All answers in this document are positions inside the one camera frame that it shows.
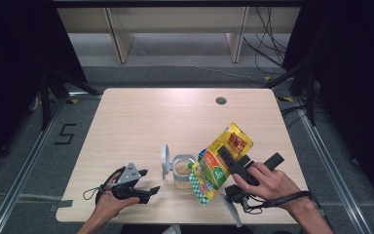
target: yellow snack bag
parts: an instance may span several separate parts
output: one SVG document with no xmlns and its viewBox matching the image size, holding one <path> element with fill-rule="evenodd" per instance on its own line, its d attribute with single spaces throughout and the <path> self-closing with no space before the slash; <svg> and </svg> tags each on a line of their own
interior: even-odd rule
<svg viewBox="0 0 374 234">
<path fill-rule="evenodd" d="M 199 160 L 191 164 L 190 181 L 200 203 L 206 205 L 230 173 L 218 150 L 225 146 L 236 161 L 240 160 L 252 147 L 253 141 L 235 123 L 230 123 L 225 131 L 199 154 Z"/>
</svg>

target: black cable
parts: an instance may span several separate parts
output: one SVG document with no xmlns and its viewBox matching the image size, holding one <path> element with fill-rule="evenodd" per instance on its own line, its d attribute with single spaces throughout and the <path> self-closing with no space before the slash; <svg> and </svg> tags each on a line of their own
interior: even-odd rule
<svg viewBox="0 0 374 234">
<path fill-rule="evenodd" d="M 265 200 L 258 199 L 256 196 L 248 194 L 248 196 L 256 202 L 265 202 Z"/>
<path fill-rule="evenodd" d="M 267 30 L 267 28 L 266 28 L 266 26 L 265 26 L 265 32 L 264 32 L 264 34 L 263 34 L 263 38 L 261 39 L 261 41 L 263 41 L 263 39 L 264 39 L 264 37 L 265 37 L 265 35 L 266 35 L 267 32 L 268 32 L 268 30 Z M 282 73 L 274 73 L 274 72 L 264 71 L 264 70 L 262 70 L 262 69 L 259 67 L 259 65 L 258 65 L 258 63 L 257 63 L 257 55 L 258 55 L 258 52 L 260 52 L 260 46 L 261 46 L 261 43 L 259 43 L 259 46 L 257 47 L 257 49 L 255 49 L 256 56 L 255 56 L 255 58 L 254 58 L 254 62 L 255 62 L 255 64 L 256 64 L 257 69 L 260 70 L 261 72 L 266 73 L 266 74 L 282 75 Z"/>
<path fill-rule="evenodd" d="M 288 113 L 292 112 L 293 110 L 304 109 L 304 108 L 306 108 L 306 106 L 307 106 L 306 104 L 298 105 L 298 106 L 292 106 L 292 107 L 281 110 L 280 113 L 281 113 L 281 116 L 283 117 L 283 120 L 284 120 Z"/>
<path fill-rule="evenodd" d="M 276 46 L 276 43 L 275 42 L 277 42 L 276 41 L 276 39 L 273 37 L 273 30 L 272 30 L 272 22 L 271 22 L 271 14 L 272 14 L 272 8 L 270 8 L 270 7 L 268 7 L 268 22 L 267 23 L 265 23 L 265 21 L 263 21 L 263 18 L 262 18 L 262 16 L 261 16 L 261 14 L 260 14 L 260 12 L 259 12 L 259 9 L 256 7 L 256 11 L 257 11 L 257 14 L 258 14 L 258 16 L 259 16 L 259 18 L 260 18 L 260 20 L 261 20 L 261 22 L 262 22 L 262 24 L 263 24 L 263 27 L 264 27 L 264 29 L 265 29 L 265 32 L 264 32 L 264 34 L 263 34 L 263 38 L 261 39 L 261 41 L 263 41 L 263 39 L 264 39 L 264 36 L 265 36 L 265 34 L 267 33 L 268 35 L 269 35 L 269 37 L 270 37 L 270 39 L 272 40 L 272 42 L 273 42 L 273 45 L 274 45 L 274 47 L 275 47 L 275 52 L 276 52 L 276 55 L 278 56 L 278 59 L 279 59 L 279 61 L 280 61 L 280 63 L 282 63 L 282 61 L 281 61 L 281 59 L 283 59 L 283 57 L 282 57 L 282 55 L 278 52 L 278 50 L 279 50 L 279 48 Z"/>
<path fill-rule="evenodd" d="M 257 52 L 258 54 L 260 54 L 261 56 L 263 56 L 264 58 L 268 59 L 269 61 L 271 61 L 272 63 L 274 63 L 275 65 L 277 66 L 281 66 L 280 63 L 278 63 L 277 61 L 275 61 L 274 59 L 270 58 L 269 56 L 267 56 L 266 54 L 262 53 L 261 51 L 257 50 L 256 48 L 254 48 L 252 45 L 250 45 L 250 43 L 247 42 L 247 40 L 245 38 L 243 38 L 245 43 L 247 43 L 247 45 L 253 49 L 253 51 Z"/>
<path fill-rule="evenodd" d="M 332 123 L 331 120 L 323 120 L 323 119 L 318 118 L 317 116 L 315 116 L 315 119 L 321 121 L 322 123 Z"/>
<path fill-rule="evenodd" d="M 295 119 L 293 122 L 291 122 L 289 125 L 286 126 L 286 128 L 289 128 L 292 126 L 294 123 L 296 123 L 298 120 L 302 119 L 306 114 L 303 114 L 302 116 L 299 116 L 297 119 Z"/>
<path fill-rule="evenodd" d="M 266 48 L 269 48 L 270 50 L 275 50 L 275 48 L 273 48 L 273 47 L 267 45 L 266 43 L 264 43 L 264 42 L 260 39 L 260 37 L 257 35 L 257 33 L 254 33 L 254 34 L 255 34 L 255 36 L 257 37 L 257 39 L 259 40 L 259 42 L 260 42 L 263 46 L 265 46 Z"/>
<path fill-rule="evenodd" d="M 335 230 L 333 229 L 332 224 L 330 223 L 329 218 L 327 217 L 326 211 L 325 211 L 324 208 L 321 206 L 320 202 L 318 201 L 318 198 L 315 196 L 315 194 L 314 194 L 312 191 L 311 191 L 311 197 L 312 197 L 313 202 L 314 202 L 315 204 L 317 204 L 318 209 L 323 211 L 323 218 L 324 218 L 324 220 L 326 221 L 327 225 L 329 225 L 329 228 L 330 228 L 333 232 L 335 232 Z"/>
<path fill-rule="evenodd" d="M 120 170 L 122 170 L 122 169 L 123 169 L 123 168 L 116 170 L 116 171 L 115 171 L 113 174 L 111 174 L 111 175 L 108 177 L 108 179 L 106 179 L 105 182 L 104 182 L 103 184 L 101 184 L 99 187 L 91 188 L 91 189 L 85 191 L 85 192 L 83 193 L 83 198 L 84 198 L 84 200 L 90 200 L 90 199 L 93 197 L 93 195 L 95 194 L 96 191 L 97 191 L 98 193 L 96 194 L 95 199 L 98 200 L 100 194 L 103 193 L 103 190 L 104 190 L 105 186 L 108 184 L 109 180 L 111 180 L 111 178 L 112 178 L 115 174 L 117 174 Z M 92 194 L 90 197 L 86 197 L 85 194 L 88 193 L 88 192 L 90 192 L 90 191 L 92 191 L 92 190 L 93 190 L 93 194 Z"/>
<path fill-rule="evenodd" d="M 263 210 L 261 210 L 261 209 L 247 209 L 247 210 L 245 210 L 244 212 L 245 212 L 246 214 L 251 214 L 251 215 L 260 215 L 260 214 L 263 213 Z"/>
<path fill-rule="evenodd" d="M 273 36 L 273 29 L 272 29 L 272 21 L 271 21 L 271 16 L 272 16 L 272 8 L 271 7 L 268 7 L 267 9 L 267 12 L 268 12 L 268 21 L 267 21 L 267 29 L 268 30 L 268 34 L 272 40 L 272 43 L 273 43 L 273 46 L 275 47 L 275 52 L 276 52 L 276 55 L 278 56 L 278 59 L 280 61 L 280 63 L 282 63 L 283 61 L 283 56 L 281 55 L 281 53 L 279 52 L 279 48 L 276 46 L 276 40 L 275 40 L 275 37 Z"/>
</svg>

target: hand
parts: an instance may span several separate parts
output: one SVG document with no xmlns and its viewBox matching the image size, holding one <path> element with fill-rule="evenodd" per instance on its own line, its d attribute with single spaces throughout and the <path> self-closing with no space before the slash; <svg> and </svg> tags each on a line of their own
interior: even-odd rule
<svg viewBox="0 0 374 234">
<path fill-rule="evenodd" d="M 265 200 L 275 200 L 300 192 L 300 188 L 284 172 L 272 172 L 263 163 L 255 163 L 247 170 L 258 181 L 258 186 L 248 184 L 239 175 L 233 180 L 246 193 L 259 196 Z M 307 197 L 301 197 L 280 205 L 302 226 L 305 233 L 333 233 L 321 217 L 315 205 Z"/>
<path fill-rule="evenodd" d="M 120 176 L 120 173 L 115 174 L 108 183 L 112 183 L 118 176 Z M 130 197 L 125 200 L 116 199 L 114 195 L 112 195 L 111 186 L 106 186 L 96 203 L 93 214 L 87 222 L 84 223 L 78 233 L 96 233 L 107 221 L 117 216 L 123 208 L 137 203 L 139 203 L 139 198 L 137 197 Z"/>
<path fill-rule="evenodd" d="M 270 171 L 263 163 L 254 163 L 247 170 L 258 181 L 258 186 L 248 184 L 239 175 L 233 175 L 233 180 L 246 193 L 256 195 L 264 200 L 275 200 L 300 192 L 300 188 L 284 172 L 273 170 Z M 288 203 L 280 206 L 288 210 Z"/>
</svg>

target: cable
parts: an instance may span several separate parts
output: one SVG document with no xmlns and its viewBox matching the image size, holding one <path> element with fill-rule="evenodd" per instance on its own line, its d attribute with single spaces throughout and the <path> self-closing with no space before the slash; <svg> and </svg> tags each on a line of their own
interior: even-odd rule
<svg viewBox="0 0 374 234">
<path fill-rule="evenodd" d="M 292 126 L 294 123 L 296 123 L 298 120 L 302 119 L 306 114 L 303 114 L 302 116 L 299 116 L 297 119 L 295 119 L 293 122 L 291 122 L 289 125 L 286 126 L 286 128 L 289 128 Z"/>
<path fill-rule="evenodd" d="M 274 63 L 275 65 L 277 66 L 281 66 L 280 63 L 278 63 L 277 61 L 275 61 L 274 59 L 270 58 L 269 56 L 267 56 L 266 54 L 262 53 L 261 51 L 257 50 L 256 48 L 254 48 L 252 45 L 250 45 L 250 43 L 247 42 L 247 40 L 245 38 L 243 38 L 245 43 L 251 48 L 253 49 L 255 52 L 257 52 L 258 54 L 260 54 L 261 56 L 263 56 L 264 58 L 268 59 L 269 61 L 271 61 L 272 63 Z"/>
<path fill-rule="evenodd" d="M 260 200 L 260 199 L 257 199 L 256 196 L 254 195 L 251 195 L 251 194 L 248 194 L 249 195 L 249 198 L 251 198 L 252 200 L 256 201 L 256 202 L 260 202 L 260 203 L 263 203 L 265 202 L 264 200 Z M 261 208 L 255 208 L 255 207 L 251 207 L 247 204 L 247 207 L 244 208 L 244 206 L 242 205 L 243 207 L 243 211 L 246 213 L 246 214 L 251 214 L 251 215 L 260 215 L 263 213 L 263 210 Z"/>
<path fill-rule="evenodd" d="M 108 182 L 112 179 L 112 177 L 115 175 L 115 174 L 117 174 L 120 170 L 122 170 L 123 168 L 121 168 L 121 169 L 117 169 L 113 174 L 111 174 L 109 177 L 108 177 L 108 179 L 106 179 L 105 180 L 105 182 L 103 183 L 103 184 L 101 184 L 99 187 L 95 187 L 95 188 L 90 188 L 90 189 L 88 189 L 87 191 L 84 191 L 84 193 L 83 193 L 83 198 L 84 198 L 84 200 L 90 200 L 93 196 L 94 196 L 94 194 L 95 194 L 95 192 L 98 192 L 97 194 L 96 194 L 96 197 L 95 197 L 95 200 L 97 201 L 98 200 L 98 198 L 99 198 L 99 196 L 100 196 L 100 194 L 101 193 L 103 193 L 103 191 L 104 191 L 104 188 L 105 188 L 105 186 L 108 186 L 109 184 L 108 184 Z M 86 197 L 86 194 L 88 193 L 88 192 L 93 192 L 92 194 L 91 194 L 91 196 L 90 197 Z"/>
<path fill-rule="evenodd" d="M 144 51 L 142 51 L 141 48 L 139 48 L 138 45 L 136 45 L 135 41 L 133 41 L 133 44 L 136 46 L 136 48 L 137 48 L 137 49 L 138 49 L 142 54 L 144 54 L 146 57 L 148 57 L 148 59 L 150 60 L 151 63 L 153 63 L 153 64 L 155 64 L 155 65 L 158 65 L 158 66 L 174 66 L 174 67 L 182 67 L 182 66 L 180 66 L 180 65 L 168 64 L 168 63 L 165 63 L 165 64 L 159 64 L 159 63 L 156 63 L 156 62 L 154 62 L 153 60 L 150 59 L 150 56 L 148 56 L 147 53 L 145 53 Z M 251 79 L 251 80 L 254 80 L 254 81 L 260 82 L 260 83 L 266 83 L 266 81 L 264 81 L 264 80 L 260 80 L 260 79 L 257 79 L 257 78 L 251 77 L 251 76 L 244 76 L 244 75 L 232 74 L 232 73 L 225 72 L 225 71 L 222 71 L 222 70 L 210 69 L 210 68 L 205 68 L 205 67 L 202 67 L 202 66 L 193 66 L 193 67 L 199 68 L 199 69 L 201 69 L 201 70 L 206 70 L 206 71 L 219 72 L 219 73 L 226 74 L 226 75 L 230 75 L 230 76 L 234 76 L 234 77 L 248 78 L 248 79 Z"/>
<path fill-rule="evenodd" d="M 270 25 L 270 27 L 271 27 L 271 31 L 272 31 L 272 23 L 271 23 L 271 13 L 272 13 L 272 10 L 271 10 L 271 8 L 268 8 L 268 23 L 267 23 L 267 25 L 266 25 L 265 22 L 263 21 L 263 18 L 261 17 L 260 12 L 258 11 L 258 8 L 256 8 L 256 11 L 257 11 L 257 13 L 258 13 L 258 15 L 259 15 L 259 18 L 260 18 L 261 21 L 262 21 L 262 24 L 263 24 L 264 29 L 265 29 L 265 31 L 264 31 L 264 33 L 263 33 L 263 37 L 260 39 L 260 38 L 258 37 L 258 35 L 255 34 L 256 37 L 257 37 L 257 39 L 258 39 L 259 42 L 260 42 L 259 45 L 258 45 L 258 47 L 257 47 L 257 49 L 254 48 L 254 47 L 252 47 L 251 45 L 249 45 L 249 43 L 248 43 L 247 41 L 245 41 L 245 42 L 246 42 L 246 43 L 247 43 L 247 44 L 248 44 L 248 45 L 249 45 L 249 46 L 250 46 L 250 47 L 251 47 L 251 48 L 256 52 L 256 56 L 255 56 L 255 64 L 256 64 L 257 69 L 259 69 L 261 72 L 264 72 L 264 73 L 267 73 L 267 74 L 282 74 L 282 73 L 272 73 L 272 72 L 264 71 L 264 70 L 262 70 L 262 69 L 259 67 L 259 65 L 258 65 L 258 63 L 257 63 L 257 55 L 258 55 L 258 54 L 261 54 L 263 57 L 267 58 L 268 60 L 273 61 L 272 58 L 268 58 L 267 56 L 265 56 L 264 54 L 262 54 L 262 53 L 260 52 L 260 46 L 261 46 L 261 45 L 264 45 L 264 46 L 266 46 L 267 48 L 269 48 L 269 49 L 275 51 L 276 56 L 278 57 L 279 62 L 277 62 L 277 61 L 273 61 L 273 63 L 276 64 L 277 66 L 281 67 L 281 64 L 282 64 L 281 59 L 283 59 L 283 57 L 282 57 L 282 55 L 281 55 L 281 50 L 279 50 L 279 48 L 276 46 L 276 43 L 275 43 L 276 39 L 273 37 L 272 33 L 269 32 L 269 29 L 268 29 L 268 26 Z M 271 40 L 272 40 L 272 42 L 273 42 L 275 48 L 271 48 L 271 47 L 267 46 L 267 45 L 263 42 L 264 37 L 266 36 L 266 34 L 268 34 L 269 37 L 271 38 Z"/>
<path fill-rule="evenodd" d="M 315 116 L 315 119 L 321 121 L 322 123 L 332 123 L 331 120 L 323 120 L 323 119 L 318 118 L 317 116 Z"/>
<path fill-rule="evenodd" d="M 281 116 L 283 117 L 283 120 L 284 120 L 286 118 L 287 114 L 290 113 L 291 111 L 297 110 L 297 109 L 305 109 L 306 106 L 307 106 L 306 104 L 298 105 L 298 106 L 292 106 L 292 107 L 281 110 L 280 113 L 281 113 Z"/>
<path fill-rule="evenodd" d="M 323 211 L 322 216 L 323 216 L 324 220 L 327 222 L 327 225 L 329 225 L 330 229 L 331 229 L 333 232 L 335 232 L 335 230 L 333 229 L 332 224 L 330 223 L 329 218 L 327 217 L 326 211 L 325 211 L 324 208 L 320 205 L 320 202 L 318 201 L 317 197 L 315 196 L 315 194 L 314 194 L 312 191 L 311 191 L 311 197 L 312 197 L 313 202 L 314 202 L 315 204 L 317 204 L 318 209 L 319 209 L 320 211 Z"/>
</svg>

